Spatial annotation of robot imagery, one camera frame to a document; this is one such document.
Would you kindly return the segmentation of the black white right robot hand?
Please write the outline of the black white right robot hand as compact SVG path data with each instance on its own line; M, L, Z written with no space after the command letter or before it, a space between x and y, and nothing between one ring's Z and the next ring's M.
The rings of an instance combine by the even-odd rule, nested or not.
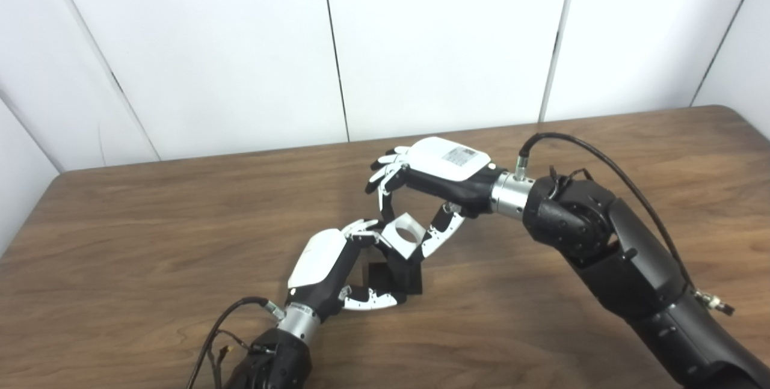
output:
M365 192L378 194L383 220L394 230L414 227L418 237L410 243L396 231L383 230L383 239L400 258L416 263L434 254L465 219L491 213L493 186L508 172L487 153L436 136L388 150L371 170ZM443 200L427 229L409 216L395 216L393 193L403 186Z

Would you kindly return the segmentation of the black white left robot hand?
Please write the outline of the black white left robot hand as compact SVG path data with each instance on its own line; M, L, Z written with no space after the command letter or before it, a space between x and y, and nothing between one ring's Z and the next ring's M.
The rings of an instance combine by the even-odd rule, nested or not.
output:
M325 322L341 310L368 311L395 307L407 301L404 292L355 286L348 282L358 257L369 247L386 252L383 221L358 219L341 229L313 235L287 282L286 304L299 304Z

